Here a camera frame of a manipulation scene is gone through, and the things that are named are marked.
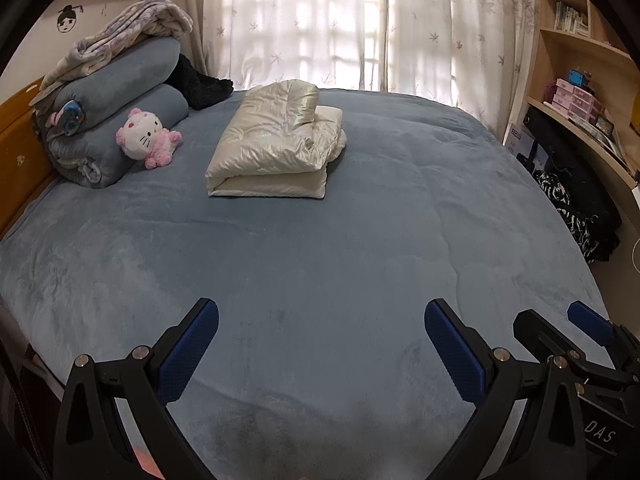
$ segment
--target cartoon face wall sticker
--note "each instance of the cartoon face wall sticker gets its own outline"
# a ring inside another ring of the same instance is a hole
[[[64,9],[60,10],[60,15],[58,16],[58,30],[60,32],[69,32],[74,28],[77,19],[75,9],[80,9],[80,12],[84,12],[82,5],[75,7],[68,5],[65,6]]]

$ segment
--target hello kitty plush toy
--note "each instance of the hello kitty plush toy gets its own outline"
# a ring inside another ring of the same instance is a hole
[[[127,124],[116,132],[116,142],[125,155],[134,160],[144,159],[145,168],[152,170],[171,162],[182,134],[163,128],[160,119],[151,112],[133,108]]]

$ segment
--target blue blanket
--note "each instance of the blue blanket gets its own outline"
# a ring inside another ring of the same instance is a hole
[[[180,122],[166,168],[57,184],[0,243],[0,295],[61,380],[82,352],[154,343],[207,296],[220,329],[169,409],[215,476],[410,480],[473,412],[425,334],[429,300],[519,358],[511,325],[533,308],[607,363],[566,319],[574,300],[605,315],[578,246],[474,118],[321,91],[350,142],[324,200],[210,198],[204,172],[240,99]]]

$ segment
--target plush toy face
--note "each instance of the plush toy face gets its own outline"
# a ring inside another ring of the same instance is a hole
[[[158,117],[140,108],[133,108],[127,123],[117,131],[116,142],[125,155],[142,160],[153,148],[160,130],[162,123]]]

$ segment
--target floral blanket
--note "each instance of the floral blanket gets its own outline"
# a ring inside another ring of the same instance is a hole
[[[193,28],[190,16],[170,0],[143,0],[130,5],[103,30],[76,41],[51,70],[30,103],[38,114],[48,111],[55,91],[65,83],[99,70],[123,50],[147,36],[180,38]]]

